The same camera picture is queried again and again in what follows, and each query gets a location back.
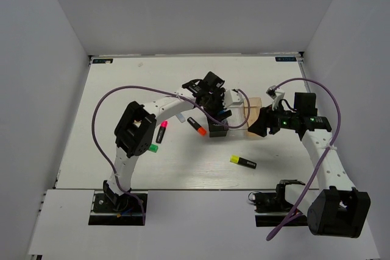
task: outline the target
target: wall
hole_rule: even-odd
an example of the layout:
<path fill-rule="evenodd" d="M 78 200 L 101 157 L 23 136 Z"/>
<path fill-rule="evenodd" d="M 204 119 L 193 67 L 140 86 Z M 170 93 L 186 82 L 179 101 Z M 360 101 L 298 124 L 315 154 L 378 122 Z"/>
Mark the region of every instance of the wall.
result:
<path fill-rule="evenodd" d="M 0 0 L 0 251 L 24 259 L 88 58 L 57 0 Z"/>
<path fill-rule="evenodd" d="M 297 52 L 332 0 L 59 0 L 90 55 Z"/>
<path fill-rule="evenodd" d="M 340 103 L 336 145 L 358 189 L 369 192 L 369 224 L 382 259 L 390 259 L 389 20 L 390 0 L 333 0 L 305 54 L 308 76 Z M 317 92 L 334 125 L 331 100 Z"/>

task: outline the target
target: yellow cap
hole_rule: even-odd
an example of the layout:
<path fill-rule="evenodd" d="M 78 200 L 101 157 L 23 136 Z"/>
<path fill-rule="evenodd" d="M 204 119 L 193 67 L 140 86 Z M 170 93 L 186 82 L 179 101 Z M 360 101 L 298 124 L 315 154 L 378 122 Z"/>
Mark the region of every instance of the yellow cap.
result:
<path fill-rule="evenodd" d="M 231 163 L 238 163 L 238 160 L 239 160 L 239 156 L 236 156 L 236 155 L 232 155 L 231 157 L 230 157 L 230 162 Z"/>

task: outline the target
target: orange cap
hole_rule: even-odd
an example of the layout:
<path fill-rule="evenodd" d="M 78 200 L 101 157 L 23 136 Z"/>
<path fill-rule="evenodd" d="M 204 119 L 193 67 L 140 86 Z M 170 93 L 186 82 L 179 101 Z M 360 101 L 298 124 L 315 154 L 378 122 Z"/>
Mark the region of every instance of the orange cap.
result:
<path fill-rule="evenodd" d="M 199 134 L 202 135 L 202 136 L 205 136 L 205 135 L 207 134 L 206 129 L 204 129 L 203 127 L 199 128 L 197 131 L 198 131 Z"/>

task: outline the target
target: green cap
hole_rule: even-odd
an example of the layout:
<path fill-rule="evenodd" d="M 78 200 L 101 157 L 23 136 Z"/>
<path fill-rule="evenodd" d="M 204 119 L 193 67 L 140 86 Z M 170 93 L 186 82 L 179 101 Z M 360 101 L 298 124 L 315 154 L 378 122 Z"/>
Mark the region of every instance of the green cap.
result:
<path fill-rule="evenodd" d="M 151 152 L 157 152 L 158 151 L 158 146 L 156 146 L 155 144 L 151 144 L 151 146 L 149 147 L 149 150 Z"/>

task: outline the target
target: label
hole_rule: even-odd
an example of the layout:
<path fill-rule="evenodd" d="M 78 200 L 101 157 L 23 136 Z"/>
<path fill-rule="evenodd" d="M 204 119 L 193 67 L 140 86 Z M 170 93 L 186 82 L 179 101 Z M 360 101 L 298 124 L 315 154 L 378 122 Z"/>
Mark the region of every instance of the label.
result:
<path fill-rule="evenodd" d="M 296 62 L 297 59 L 295 57 L 275 57 L 276 62 Z"/>
<path fill-rule="evenodd" d="M 114 59 L 109 58 L 109 59 L 93 59 L 92 64 L 104 64 L 104 63 L 112 63 Z"/>

